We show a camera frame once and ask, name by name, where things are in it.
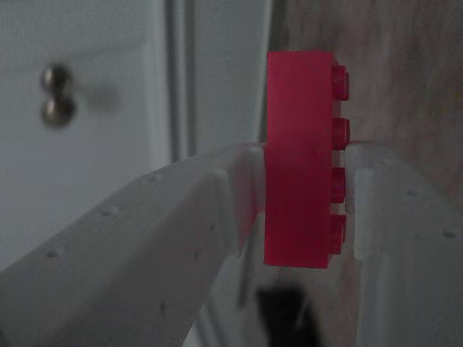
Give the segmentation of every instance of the door knob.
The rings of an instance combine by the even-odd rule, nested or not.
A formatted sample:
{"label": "door knob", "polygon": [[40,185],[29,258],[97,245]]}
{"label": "door knob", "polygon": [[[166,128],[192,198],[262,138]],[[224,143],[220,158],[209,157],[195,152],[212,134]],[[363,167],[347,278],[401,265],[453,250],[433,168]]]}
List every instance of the door knob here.
{"label": "door knob", "polygon": [[42,109],[42,120],[50,127],[62,127],[74,116],[75,104],[70,96],[54,95],[46,100]]}
{"label": "door knob", "polygon": [[72,76],[64,65],[52,64],[43,71],[41,83],[43,90],[49,94],[70,93]]}
{"label": "door knob", "polygon": [[42,120],[47,126],[62,127],[75,113],[72,99],[72,75],[64,65],[52,64],[43,70],[41,86],[48,97],[42,106]]}

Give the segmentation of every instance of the lego stud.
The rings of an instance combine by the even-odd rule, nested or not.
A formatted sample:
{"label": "lego stud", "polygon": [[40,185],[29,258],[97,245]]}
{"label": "lego stud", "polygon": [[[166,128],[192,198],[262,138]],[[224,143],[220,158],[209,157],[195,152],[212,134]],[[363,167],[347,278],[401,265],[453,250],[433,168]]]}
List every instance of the lego stud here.
{"label": "lego stud", "polygon": [[333,67],[333,98],[349,100],[349,74],[342,65]]}
{"label": "lego stud", "polygon": [[341,204],[346,196],[346,171],[344,168],[331,169],[331,202]]}
{"label": "lego stud", "polygon": [[345,215],[331,215],[329,244],[330,254],[341,254],[342,244],[344,243],[345,228]]}
{"label": "lego stud", "polygon": [[333,150],[345,150],[350,140],[349,119],[333,118]]}

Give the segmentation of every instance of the white door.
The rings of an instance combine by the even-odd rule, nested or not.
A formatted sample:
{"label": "white door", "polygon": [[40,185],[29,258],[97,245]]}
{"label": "white door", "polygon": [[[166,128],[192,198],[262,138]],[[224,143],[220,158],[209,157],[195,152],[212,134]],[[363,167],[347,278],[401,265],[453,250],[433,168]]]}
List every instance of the white door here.
{"label": "white door", "polygon": [[[0,3],[0,270],[169,163],[162,6]],[[64,65],[73,79],[76,109],[64,127],[41,117],[49,64]]]}

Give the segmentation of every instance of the red lego brick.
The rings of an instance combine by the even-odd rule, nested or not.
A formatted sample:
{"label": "red lego brick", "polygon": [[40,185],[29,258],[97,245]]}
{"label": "red lego brick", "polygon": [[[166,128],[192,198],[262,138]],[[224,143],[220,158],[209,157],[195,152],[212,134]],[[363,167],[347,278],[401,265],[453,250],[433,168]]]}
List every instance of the red lego brick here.
{"label": "red lego brick", "polygon": [[265,263],[328,267],[341,252],[345,216],[344,169],[333,150],[349,141],[340,100],[349,97],[348,74],[328,52],[268,54]]}

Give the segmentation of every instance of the small hole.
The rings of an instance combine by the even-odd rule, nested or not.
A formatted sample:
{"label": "small hole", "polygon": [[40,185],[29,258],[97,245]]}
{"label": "small hole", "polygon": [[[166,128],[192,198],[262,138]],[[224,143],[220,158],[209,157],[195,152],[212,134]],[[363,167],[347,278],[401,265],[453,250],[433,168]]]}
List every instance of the small hole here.
{"label": "small hole", "polygon": [[444,229],[442,234],[447,239],[455,239],[456,238],[456,234],[453,231],[448,230],[448,229]]}
{"label": "small hole", "polygon": [[105,209],[101,210],[100,214],[103,217],[110,217],[112,215],[116,215],[118,212],[119,212],[119,207],[111,206],[111,207],[108,207],[108,208],[105,208]]}
{"label": "small hole", "polygon": [[409,197],[417,197],[418,196],[418,191],[414,188],[407,189],[405,192]]}
{"label": "small hole", "polygon": [[162,175],[160,173],[150,173],[146,179],[149,182],[155,182],[155,181],[160,181],[162,180]]}
{"label": "small hole", "polygon": [[55,249],[50,249],[46,256],[47,258],[59,258],[60,256],[62,256],[64,253],[64,247],[63,246],[58,246],[57,248]]}

